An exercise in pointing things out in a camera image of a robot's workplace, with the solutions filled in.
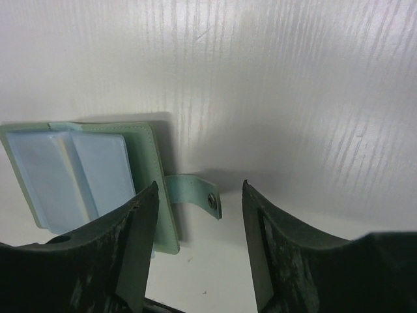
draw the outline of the black rubber piece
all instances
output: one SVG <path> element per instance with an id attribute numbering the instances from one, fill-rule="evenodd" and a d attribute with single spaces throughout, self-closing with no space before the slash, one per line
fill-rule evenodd
<path id="1" fill-rule="evenodd" d="M 327 234 L 244 183 L 258 312 L 417 312 L 417 233 Z"/>
<path id="2" fill-rule="evenodd" d="M 0 312 L 141 312 L 158 186 L 45 245 L 0 244 Z"/>

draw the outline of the dark green object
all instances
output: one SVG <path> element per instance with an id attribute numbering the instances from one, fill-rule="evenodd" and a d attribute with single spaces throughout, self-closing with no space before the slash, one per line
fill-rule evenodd
<path id="1" fill-rule="evenodd" d="M 45 245 L 0 244 L 0 312 L 141 313 L 157 218 L 153 183 Z"/>
<path id="2" fill-rule="evenodd" d="M 243 216 L 258 312 L 417 312 L 417 233 L 348 241 L 243 186 Z"/>

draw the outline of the white surface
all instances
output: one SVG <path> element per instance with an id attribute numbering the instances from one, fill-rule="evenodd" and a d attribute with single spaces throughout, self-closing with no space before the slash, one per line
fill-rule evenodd
<path id="1" fill-rule="evenodd" d="M 228 192 L 220 222 L 185 209 L 147 295 L 255 312 L 243 179 L 336 235 L 416 229 L 416 22 L 411 0 L 4 0 L 0 118 L 167 112 L 177 171 Z M 46 240 L 0 166 L 0 240 Z"/>

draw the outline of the card holder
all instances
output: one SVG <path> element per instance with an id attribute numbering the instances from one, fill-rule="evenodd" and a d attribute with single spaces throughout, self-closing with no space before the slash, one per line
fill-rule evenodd
<path id="1" fill-rule="evenodd" d="M 56 162 L 59 166 L 57 172 L 66 173 L 67 185 L 58 183 L 59 177 L 54 177 L 57 184 L 54 185 L 51 180 L 49 182 L 51 186 L 48 187 L 51 190 L 47 190 L 46 186 L 38 185 L 37 193 L 52 194 L 53 191 L 59 194 L 65 186 L 63 190 L 70 190 L 72 194 L 68 203 L 62 204 L 66 200 L 50 203 L 49 207 L 55 209 L 46 209 L 42 216 L 42 213 L 38 214 L 36 210 L 39 203 L 38 199 L 33 196 L 34 190 L 31 189 L 31 184 L 26 184 L 28 181 L 27 170 L 20 165 L 19 157 L 22 157 L 22 152 L 15 154 L 17 142 L 15 139 L 23 140 L 23 138 L 12 137 L 17 134 L 38 136 L 43 132 L 47 132 L 50 136 L 52 134 L 56 136 L 54 140 L 51 139 L 53 142 L 42 143 L 48 147 L 44 152 L 49 151 L 46 153 L 47 157 L 44 161 L 50 158 L 50 162 Z M 171 203 L 192 203 L 204 209 L 214 218 L 222 218 L 220 193 L 215 184 L 195 175 L 164 176 L 156 136 L 148 122 L 54 122 L 2 125 L 0 126 L 0 139 L 39 228 L 49 228 L 57 233 L 58 231 L 62 232 L 64 228 L 59 222 L 60 216 L 64 216 L 72 228 L 85 222 L 88 218 L 101 216 L 122 205 L 154 181 L 156 181 L 159 190 L 158 222 L 154 238 L 155 251 L 168 254 L 179 252 L 179 238 Z M 59 148 L 58 139 L 67 143 L 65 150 Z M 38 148 L 41 145 L 37 148 L 34 143 L 31 145 L 33 152 L 40 152 Z M 68 165 L 68 159 L 74 159 L 71 166 Z M 76 197 L 77 192 L 81 194 L 78 198 Z M 47 203 L 48 199 L 39 197 Z M 65 207 L 72 210 L 76 207 L 74 216 L 69 215 L 64 209 Z"/>
<path id="2" fill-rule="evenodd" d="M 34 214 L 53 233 L 79 228 L 135 195 L 122 136 L 25 131 L 7 140 Z"/>

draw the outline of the mint green wallet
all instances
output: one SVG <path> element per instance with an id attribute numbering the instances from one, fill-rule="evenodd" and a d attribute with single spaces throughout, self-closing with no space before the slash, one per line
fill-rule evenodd
<path id="1" fill-rule="evenodd" d="M 154 249 L 156 251 L 168 254 L 176 254 L 179 252 L 179 240 L 175 229 L 171 203 L 193 203 L 217 219 L 222 217 L 220 195 L 216 185 L 194 175 L 164 176 L 158 144 L 150 123 L 58 122 L 2 125 L 0 127 L 0 139 L 39 228 L 45 228 L 45 225 L 40 222 L 35 210 L 34 199 L 32 199 L 31 193 L 28 192 L 27 185 L 22 177 L 22 167 L 19 167 L 16 162 L 16 155 L 14 155 L 13 149 L 10 146 L 10 136 L 8 134 L 47 131 L 74 131 L 88 134 L 99 133 L 122 136 L 126 145 L 135 192 L 140 192 L 153 181 L 156 181 L 159 187 L 160 207 L 154 238 Z M 97 158 L 100 158 L 100 153 L 105 153 L 105 151 L 97 151 Z"/>

